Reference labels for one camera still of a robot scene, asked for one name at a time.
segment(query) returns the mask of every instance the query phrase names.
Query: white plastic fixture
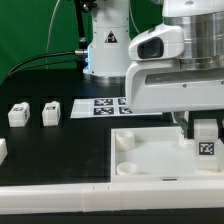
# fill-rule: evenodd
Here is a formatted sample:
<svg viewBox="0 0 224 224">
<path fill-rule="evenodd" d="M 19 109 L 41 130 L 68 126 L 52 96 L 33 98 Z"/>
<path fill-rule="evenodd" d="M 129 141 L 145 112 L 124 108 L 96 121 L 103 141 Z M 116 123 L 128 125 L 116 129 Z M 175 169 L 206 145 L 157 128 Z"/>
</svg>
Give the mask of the white plastic fixture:
<svg viewBox="0 0 224 224">
<path fill-rule="evenodd" d="M 7 148 L 5 139 L 0 139 L 0 166 L 3 163 L 5 157 L 7 156 Z"/>
<path fill-rule="evenodd" d="M 0 214 L 224 207 L 217 129 L 215 120 L 197 120 L 196 140 L 184 139 L 180 127 L 114 129 L 110 183 L 0 187 Z M 134 148 L 117 148 L 120 132 L 134 134 Z M 205 159 L 211 163 L 198 167 Z"/>
<path fill-rule="evenodd" d="M 57 126 L 61 117 L 60 103 L 46 103 L 42 112 L 44 126 Z"/>
<path fill-rule="evenodd" d="M 24 127 L 30 117 L 28 103 L 15 104 L 8 113 L 10 127 Z"/>
</svg>

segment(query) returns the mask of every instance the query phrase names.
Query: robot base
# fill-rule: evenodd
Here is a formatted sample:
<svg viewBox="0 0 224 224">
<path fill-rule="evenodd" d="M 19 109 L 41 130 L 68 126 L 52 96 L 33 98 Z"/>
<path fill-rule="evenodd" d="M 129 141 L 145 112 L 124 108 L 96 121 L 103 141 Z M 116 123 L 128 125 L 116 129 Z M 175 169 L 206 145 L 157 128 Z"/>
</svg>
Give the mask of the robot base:
<svg viewBox="0 0 224 224">
<path fill-rule="evenodd" d="M 111 76 L 111 75 L 95 75 L 88 68 L 83 70 L 83 78 L 92 82 L 103 84 L 119 84 L 125 82 L 125 75 L 123 76 Z"/>
</svg>

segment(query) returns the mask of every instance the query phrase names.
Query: sticker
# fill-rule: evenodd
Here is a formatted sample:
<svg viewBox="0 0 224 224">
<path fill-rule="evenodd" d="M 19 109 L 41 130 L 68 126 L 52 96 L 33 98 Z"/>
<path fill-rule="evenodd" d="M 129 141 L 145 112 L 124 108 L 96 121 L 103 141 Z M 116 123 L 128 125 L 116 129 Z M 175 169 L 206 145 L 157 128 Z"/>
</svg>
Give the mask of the sticker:
<svg viewBox="0 0 224 224">
<path fill-rule="evenodd" d="M 119 98 L 119 99 L 118 99 L 118 104 L 119 104 L 119 105 L 127 105 L 127 103 L 126 103 L 126 98 Z"/>
<path fill-rule="evenodd" d="M 94 101 L 94 106 L 112 106 L 113 99 L 97 99 Z"/>
<path fill-rule="evenodd" d="M 46 110 L 55 110 L 56 107 L 47 107 Z"/>
<path fill-rule="evenodd" d="M 16 107 L 13 109 L 13 111 L 22 111 L 24 108 L 23 107 Z"/>
<path fill-rule="evenodd" d="M 199 142 L 199 156 L 214 156 L 214 142 Z"/>
<path fill-rule="evenodd" d="M 117 39 L 112 31 L 110 31 L 105 43 L 111 43 L 111 44 L 118 43 Z"/>
<path fill-rule="evenodd" d="M 102 107 L 102 108 L 94 108 L 94 115 L 112 115 L 114 114 L 113 107 Z"/>
</svg>

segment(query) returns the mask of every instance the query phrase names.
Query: black table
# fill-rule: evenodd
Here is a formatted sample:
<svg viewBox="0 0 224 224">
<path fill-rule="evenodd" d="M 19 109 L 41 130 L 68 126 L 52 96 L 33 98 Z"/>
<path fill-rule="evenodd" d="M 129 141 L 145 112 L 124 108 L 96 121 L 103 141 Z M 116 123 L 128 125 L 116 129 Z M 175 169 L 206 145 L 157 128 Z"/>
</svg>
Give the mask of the black table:
<svg viewBox="0 0 224 224">
<path fill-rule="evenodd" d="M 110 182 L 110 132 L 113 128 L 172 125 L 163 116 L 70 119 L 74 99 L 125 96 L 111 86 L 80 78 L 76 70 L 37 70 L 16 74 L 0 86 L 0 138 L 8 156 L 0 167 L 0 186 Z M 58 127 L 43 127 L 45 103 L 59 101 Z M 28 102 L 26 127 L 9 128 L 8 112 Z M 212 115 L 222 117 L 223 111 Z M 0 216 L 0 223 L 224 223 L 224 209 L 149 210 L 103 213 Z"/>
</svg>

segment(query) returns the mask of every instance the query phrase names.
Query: white housing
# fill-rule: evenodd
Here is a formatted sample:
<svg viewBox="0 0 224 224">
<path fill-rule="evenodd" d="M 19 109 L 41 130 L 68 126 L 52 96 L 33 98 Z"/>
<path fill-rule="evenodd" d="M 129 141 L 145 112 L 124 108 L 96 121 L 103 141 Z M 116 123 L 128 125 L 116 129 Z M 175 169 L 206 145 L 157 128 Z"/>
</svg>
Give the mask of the white housing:
<svg viewBox="0 0 224 224">
<path fill-rule="evenodd" d="M 93 10 L 93 40 L 88 47 L 84 75 L 98 78 L 125 77 L 128 57 L 129 0 L 97 0 Z"/>
<path fill-rule="evenodd" d="M 224 11 L 223 0 L 165 0 L 163 17 L 183 17 Z"/>
</svg>

